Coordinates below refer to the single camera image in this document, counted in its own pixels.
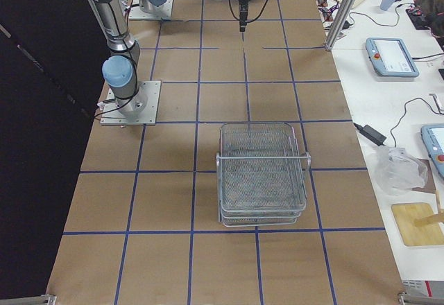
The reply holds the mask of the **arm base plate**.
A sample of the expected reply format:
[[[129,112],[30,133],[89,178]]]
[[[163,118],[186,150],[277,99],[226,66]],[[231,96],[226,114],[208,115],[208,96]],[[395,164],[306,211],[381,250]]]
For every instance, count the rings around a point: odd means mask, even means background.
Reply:
[[[104,104],[100,124],[108,126],[155,125],[162,83],[156,81],[139,81],[139,90],[135,97],[126,104],[116,99],[109,88],[107,98],[111,101]]]
[[[171,21],[173,0],[166,0],[160,6],[151,2],[134,0],[129,12],[129,20],[133,21]]]

